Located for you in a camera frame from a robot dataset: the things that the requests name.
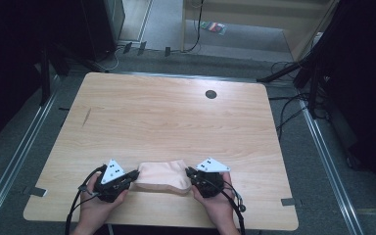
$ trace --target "foam object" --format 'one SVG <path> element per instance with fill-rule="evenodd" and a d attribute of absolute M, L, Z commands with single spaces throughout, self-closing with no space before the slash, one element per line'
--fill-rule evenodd
<path fill-rule="evenodd" d="M 186 194 L 191 189 L 191 181 L 187 177 L 184 161 L 169 163 L 142 163 L 139 165 L 139 176 L 134 185 L 154 190 L 170 190 L 178 194 Z"/>

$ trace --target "white plastic device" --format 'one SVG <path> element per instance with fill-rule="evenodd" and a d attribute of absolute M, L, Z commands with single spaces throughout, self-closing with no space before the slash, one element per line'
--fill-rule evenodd
<path fill-rule="evenodd" d="M 120 167 L 120 165 L 118 165 L 115 160 L 111 159 L 106 168 L 105 174 L 103 175 L 102 184 L 112 182 L 113 180 L 123 175 L 125 175 L 124 170 Z"/>
<path fill-rule="evenodd" d="M 207 158 L 202 163 L 197 164 L 197 170 L 203 172 L 228 172 L 230 171 L 230 167 L 213 158 Z"/>

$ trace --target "wrist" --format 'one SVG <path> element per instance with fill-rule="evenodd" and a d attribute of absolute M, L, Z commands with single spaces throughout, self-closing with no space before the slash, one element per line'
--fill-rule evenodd
<path fill-rule="evenodd" d="M 71 235 L 93 235 L 95 231 L 93 229 L 86 228 L 82 226 L 80 223 L 75 227 Z"/>
<path fill-rule="evenodd" d="M 217 226 L 217 230 L 220 235 L 239 235 L 239 231 L 236 228 L 236 225 L 234 224 L 234 221 L 232 223 L 225 223 L 221 226 Z"/>

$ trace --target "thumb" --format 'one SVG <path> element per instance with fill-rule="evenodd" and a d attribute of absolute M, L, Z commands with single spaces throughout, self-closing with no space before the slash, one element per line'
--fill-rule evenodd
<path fill-rule="evenodd" d="M 191 189 L 192 189 L 192 192 L 194 193 L 195 200 L 202 203 L 204 201 L 204 198 L 203 198 L 203 195 L 201 195 L 200 191 L 198 190 L 197 186 L 193 185 Z"/>
<path fill-rule="evenodd" d="M 122 202 L 124 202 L 124 198 L 126 197 L 128 192 L 129 190 L 123 190 L 123 192 L 121 192 L 115 199 L 115 203 L 120 205 Z"/>

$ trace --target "human hand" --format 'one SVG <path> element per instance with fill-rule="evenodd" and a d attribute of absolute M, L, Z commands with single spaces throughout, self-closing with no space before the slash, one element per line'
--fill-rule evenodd
<path fill-rule="evenodd" d="M 230 173 L 222 173 L 222 179 L 231 184 Z M 194 198 L 206 209 L 211 222 L 216 226 L 220 235 L 240 234 L 234 224 L 233 208 L 224 195 L 219 193 L 212 198 L 203 198 L 195 185 L 192 187 L 192 191 L 194 192 Z M 234 194 L 230 189 L 224 189 L 224 192 L 229 197 L 234 198 Z"/>
<path fill-rule="evenodd" d="M 94 174 L 87 184 L 89 192 L 93 192 L 99 174 Z M 91 199 L 80 205 L 80 218 L 78 225 L 75 227 L 72 235 L 92 235 L 99 229 L 108 219 L 110 213 L 117 208 L 127 195 L 128 190 L 124 190 L 118 195 L 112 203 L 101 201 L 99 198 Z M 90 199 L 92 196 L 87 192 L 82 192 L 80 201 Z"/>

